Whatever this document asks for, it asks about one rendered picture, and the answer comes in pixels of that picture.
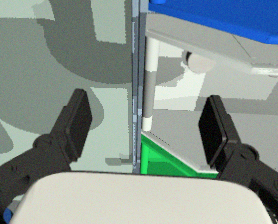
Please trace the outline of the grey metal bin rack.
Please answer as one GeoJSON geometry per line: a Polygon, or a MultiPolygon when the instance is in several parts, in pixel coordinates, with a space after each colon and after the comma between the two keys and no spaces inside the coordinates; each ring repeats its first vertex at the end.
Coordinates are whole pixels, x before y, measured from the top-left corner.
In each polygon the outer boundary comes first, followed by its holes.
{"type": "Polygon", "coordinates": [[[148,6],[149,0],[131,0],[132,173],[140,173],[146,18],[154,18],[156,14],[160,14],[158,12],[148,10],[148,6]]]}

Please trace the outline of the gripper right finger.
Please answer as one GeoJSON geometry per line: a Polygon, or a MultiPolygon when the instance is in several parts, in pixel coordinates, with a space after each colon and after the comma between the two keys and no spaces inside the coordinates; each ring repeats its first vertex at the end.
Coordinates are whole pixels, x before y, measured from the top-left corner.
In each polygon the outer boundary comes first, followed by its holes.
{"type": "Polygon", "coordinates": [[[216,178],[251,189],[278,221],[278,172],[259,160],[258,151],[242,144],[219,95],[207,97],[198,127],[207,164],[216,178]]]}

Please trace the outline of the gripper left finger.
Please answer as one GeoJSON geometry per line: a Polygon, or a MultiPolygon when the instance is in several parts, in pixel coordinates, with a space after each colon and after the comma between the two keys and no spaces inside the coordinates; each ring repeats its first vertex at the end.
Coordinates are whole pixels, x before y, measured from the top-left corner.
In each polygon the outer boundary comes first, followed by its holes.
{"type": "Polygon", "coordinates": [[[91,123],[87,92],[75,89],[50,134],[38,136],[33,148],[0,166],[0,224],[7,224],[3,218],[5,209],[16,196],[25,194],[33,181],[71,170],[70,164],[82,155],[91,123]]]}

